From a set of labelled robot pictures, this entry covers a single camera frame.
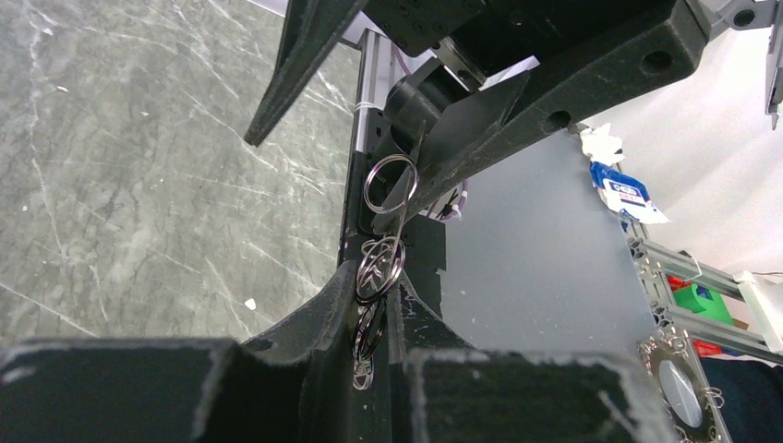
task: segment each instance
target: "floor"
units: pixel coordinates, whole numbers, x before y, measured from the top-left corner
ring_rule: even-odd
[[[2,0],[0,344],[243,340],[318,292],[359,53],[251,148],[282,26],[246,0]]]

